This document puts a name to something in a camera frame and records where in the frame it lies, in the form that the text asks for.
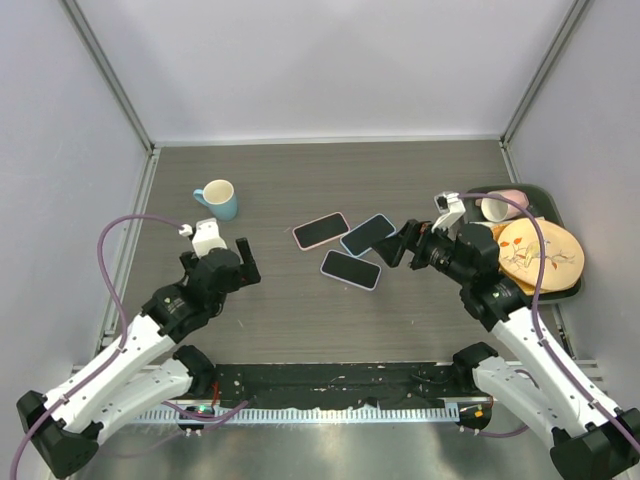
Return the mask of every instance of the smartphone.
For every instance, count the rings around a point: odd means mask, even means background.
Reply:
[[[380,265],[352,257],[346,253],[329,250],[324,257],[320,272],[327,277],[355,287],[372,291],[378,285]]]
[[[318,245],[330,242],[349,231],[344,215],[339,212],[317,218],[293,229],[293,238],[300,250],[311,250]]]
[[[340,239],[344,249],[354,257],[360,257],[371,250],[371,246],[396,233],[396,227],[381,213],[361,223]]]

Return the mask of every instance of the blue mug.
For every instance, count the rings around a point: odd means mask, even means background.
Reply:
[[[218,220],[233,220],[238,214],[238,199],[231,182],[214,180],[193,191],[193,198],[209,209]]]

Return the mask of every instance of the mug handle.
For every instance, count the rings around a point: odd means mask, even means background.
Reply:
[[[202,190],[201,188],[196,188],[193,191],[193,198],[195,198],[197,201],[199,201],[201,204],[203,204],[205,207],[208,207],[209,204],[207,203],[207,201],[204,199],[204,190]]]

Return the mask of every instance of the yellow plate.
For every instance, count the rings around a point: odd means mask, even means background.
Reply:
[[[546,263],[542,288],[550,292],[566,290],[582,275],[584,252],[578,240],[558,225],[539,220],[545,240]],[[527,218],[509,224],[500,234],[500,266],[529,285],[538,281],[540,243]]]

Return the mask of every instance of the robotic arm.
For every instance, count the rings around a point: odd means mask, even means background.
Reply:
[[[118,338],[70,380],[44,395],[30,391],[18,401],[26,432],[58,399],[65,400],[32,438],[57,478],[84,467],[113,433],[148,408],[186,394],[202,397],[214,383],[215,367],[193,346],[179,348],[160,368],[131,381],[149,362],[218,316],[227,294],[261,280],[247,239],[236,240],[238,257],[226,248],[215,219],[198,222],[195,232],[184,226],[180,234],[194,249],[180,256],[184,277],[156,290],[129,325],[124,348]],[[115,350],[120,354],[100,376],[65,397]]]
[[[445,192],[435,201],[441,214],[435,223],[409,220],[374,250],[390,267],[397,267],[409,250],[412,270],[432,266],[460,284],[467,312],[515,354],[539,388],[484,343],[454,355],[460,383],[500,399],[520,417],[550,449],[565,479],[608,480],[638,463],[640,455],[612,422],[617,420],[640,440],[640,412],[623,411],[600,391],[546,328],[538,337],[531,299],[499,271],[500,247],[491,230],[460,226],[465,209],[458,194]]]

